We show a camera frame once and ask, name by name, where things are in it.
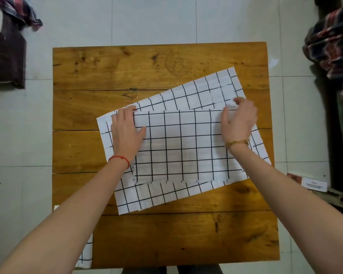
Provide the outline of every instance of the hand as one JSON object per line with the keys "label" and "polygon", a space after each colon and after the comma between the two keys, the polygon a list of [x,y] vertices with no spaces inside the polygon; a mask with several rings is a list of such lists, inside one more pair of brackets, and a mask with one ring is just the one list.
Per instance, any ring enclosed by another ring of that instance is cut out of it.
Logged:
{"label": "hand", "polygon": [[142,127],[139,132],[136,131],[133,123],[134,109],[134,105],[119,109],[117,114],[112,115],[113,123],[110,126],[114,155],[124,156],[129,162],[135,158],[146,134],[146,127]]}
{"label": "hand", "polygon": [[221,114],[221,134],[225,143],[249,140],[252,128],[257,121],[257,108],[253,101],[242,97],[233,100],[239,107],[232,119],[229,119],[228,107],[224,107]]}

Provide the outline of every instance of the red plaid fabric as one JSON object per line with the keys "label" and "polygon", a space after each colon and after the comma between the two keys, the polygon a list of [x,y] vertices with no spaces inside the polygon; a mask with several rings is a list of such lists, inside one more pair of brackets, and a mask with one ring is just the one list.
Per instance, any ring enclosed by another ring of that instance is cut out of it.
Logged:
{"label": "red plaid fabric", "polygon": [[303,51],[309,60],[327,71],[327,77],[341,88],[343,98],[343,7],[310,29]]}
{"label": "red plaid fabric", "polygon": [[0,8],[2,11],[21,20],[24,25],[31,26],[34,31],[37,31],[43,25],[26,0],[0,0]]}

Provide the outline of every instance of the forearm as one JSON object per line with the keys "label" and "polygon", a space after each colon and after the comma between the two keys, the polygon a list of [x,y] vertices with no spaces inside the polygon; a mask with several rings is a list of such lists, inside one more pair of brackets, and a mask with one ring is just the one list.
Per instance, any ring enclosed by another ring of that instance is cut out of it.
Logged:
{"label": "forearm", "polygon": [[317,273],[343,273],[343,215],[271,167],[246,145],[233,145],[230,151],[313,269]]}
{"label": "forearm", "polygon": [[21,241],[0,273],[70,273],[127,166],[112,159]]}

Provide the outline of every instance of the red string bracelet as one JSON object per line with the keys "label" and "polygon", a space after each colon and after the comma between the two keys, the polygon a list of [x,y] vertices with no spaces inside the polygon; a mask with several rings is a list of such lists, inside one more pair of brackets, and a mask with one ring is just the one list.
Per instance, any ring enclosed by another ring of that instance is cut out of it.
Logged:
{"label": "red string bracelet", "polygon": [[113,158],[120,158],[120,159],[123,159],[123,160],[127,161],[128,167],[130,166],[128,159],[125,158],[124,156],[111,156],[111,157],[109,158],[108,162],[109,162],[111,159],[113,159]]}

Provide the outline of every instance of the white tile floor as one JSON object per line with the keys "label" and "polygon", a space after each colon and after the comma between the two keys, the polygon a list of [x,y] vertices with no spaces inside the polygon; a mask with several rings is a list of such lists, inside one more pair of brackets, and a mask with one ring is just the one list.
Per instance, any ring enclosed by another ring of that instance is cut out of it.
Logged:
{"label": "white tile floor", "polygon": [[[44,27],[24,32],[26,89],[0,88],[0,264],[51,211],[52,47],[267,41],[276,167],[329,180],[324,109],[301,51],[314,0],[29,3]],[[281,223],[279,239],[280,261],[224,264],[224,273],[313,273]]]}

